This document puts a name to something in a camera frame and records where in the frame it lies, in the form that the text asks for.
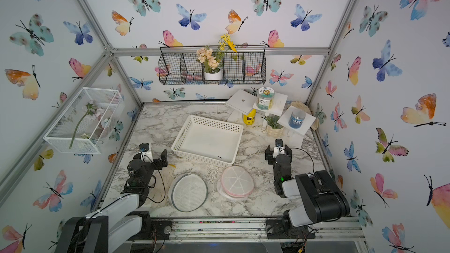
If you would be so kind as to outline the white mesh laundry bag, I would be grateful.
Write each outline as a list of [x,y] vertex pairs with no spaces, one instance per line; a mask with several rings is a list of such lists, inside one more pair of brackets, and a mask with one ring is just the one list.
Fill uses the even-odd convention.
[[169,200],[179,212],[188,213],[201,207],[208,195],[206,182],[198,175],[185,173],[176,177],[169,189]]

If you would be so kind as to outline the pink trimmed mesh bag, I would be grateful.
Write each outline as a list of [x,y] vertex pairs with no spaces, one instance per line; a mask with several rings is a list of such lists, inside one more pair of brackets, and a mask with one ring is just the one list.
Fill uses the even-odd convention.
[[254,191],[252,176],[241,166],[227,167],[216,185],[220,195],[229,200],[246,200]]

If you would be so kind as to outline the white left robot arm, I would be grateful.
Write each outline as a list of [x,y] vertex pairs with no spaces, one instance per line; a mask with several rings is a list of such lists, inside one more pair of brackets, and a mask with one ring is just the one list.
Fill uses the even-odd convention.
[[150,198],[150,182],[168,166],[167,150],[160,158],[150,159],[142,150],[128,164],[129,178],[121,195],[110,204],[83,216],[68,220],[56,243],[56,253],[113,253],[127,241],[168,236],[151,221],[148,211],[139,211]]

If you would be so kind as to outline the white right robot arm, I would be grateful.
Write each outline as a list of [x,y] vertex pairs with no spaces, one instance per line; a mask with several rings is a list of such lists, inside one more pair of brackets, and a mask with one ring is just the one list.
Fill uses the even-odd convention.
[[265,150],[265,160],[273,167],[274,188],[281,198],[297,198],[302,206],[285,211],[284,230],[293,230],[320,222],[336,221],[350,214],[350,206],[330,174],[325,171],[292,175],[293,150],[275,140]]

